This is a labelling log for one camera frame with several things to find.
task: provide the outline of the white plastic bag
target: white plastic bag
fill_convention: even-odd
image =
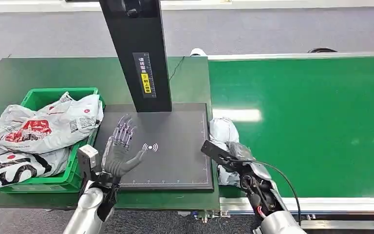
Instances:
[[[227,142],[239,142],[239,132],[233,122],[227,118],[214,118],[210,121],[210,140],[221,149],[229,152]],[[222,165],[217,166],[220,185],[240,187],[237,172],[227,172]]]
[[[35,111],[19,105],[9,105],[0,116],[0,128],[3,126],[21,126],[28,118],[35,115]],[[0,155],[7,150],[0,148]]]
[[[65,170],[69,148],[41,155],[7,152],[0,155],[0,187],[25,181],[31,177],[45,177]]]
[[[7,151],[43,154],[68,147],[88,137],[103,118],[99,95],[75,101],[61,99],[36,112],[22,124],[0,128],[0,148]]]

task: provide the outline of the white plastic wrapped package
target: white plastic wrapped package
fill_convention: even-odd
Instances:
[[[7,152],[0,155],[0,188],[25,181],[31,177],[45,177],[65,170],[69,148],[37,155]]]
[[[231,120],[227,118],[214,118],[210,121],[210,140],[221,149],[229,152],[227,142],[239,142],[239,132]],[[227,172],[221,165],[217,166],[217,171],[220,185],[240,187],[240,178],[237,172]]]
[[[92,134],[103,117],[99,95],[75,101],[65,93],[22,123],[1,126],[0,149],[43,154],[68,147]]]
[[[0,116],[0,128],[2,126],[21,126],[28,118],[33,117],[35,111],[19,105],[9,105]],[[0,155],[7,150],[0,148]]]

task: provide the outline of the barcode label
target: barcode label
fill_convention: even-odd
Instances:
[[[70,128],[71,128],[71,133],[74,133],[74,132],[78,131],[78,126],[76,124],[76,119],[74,119],[70,122]]]
[[[94,124],[93,120],[88,117],[79,117],[78,124],[81,128],[88,128]]]

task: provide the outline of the gray carpet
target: gray carpet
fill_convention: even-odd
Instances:
[[[194,47],[208,54],[301,53],[314,47],[374,51],[374,8],[163,12],[169,56]],[[116,56],[101,12],[0,14],[0,59]],[[72,212],[0,209],[0,234],[62,233]],[[119,211],[106,233],[249,234],[252,217],[202,224],[174,212]],[[361,233],[374,231],[309,231]]]
[[[0,210],[0,234],[62,233],[73,211]],[[116,211],[105,234],[252,234],[251,216],[215,218],[204,224],[176,212]],[[307,230],[308,234],[374,234],[374,231]]]

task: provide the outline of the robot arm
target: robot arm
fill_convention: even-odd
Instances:
[[[64,230],[64,234],[98,234],[114,212],[116,195],[120,189],[123,175],[141,163],[145,151],[128,160],[128,151],[136,127],[131,125],[129,116],[122,117],[117,123],[101,160],[101,172],[96,173],[99,165],[98,151],[90,145],[78,149],[78,161],[83,184],[78,206]]]
[[[239,173],[240,186],[256,217],[262,220],[255,233],[306,234],[287,210],[269,172],[254,160],[250,150],[236,142],[229,142],[228,148],[231,154],[207,140],[201,151],[223,165],[228,172]]]

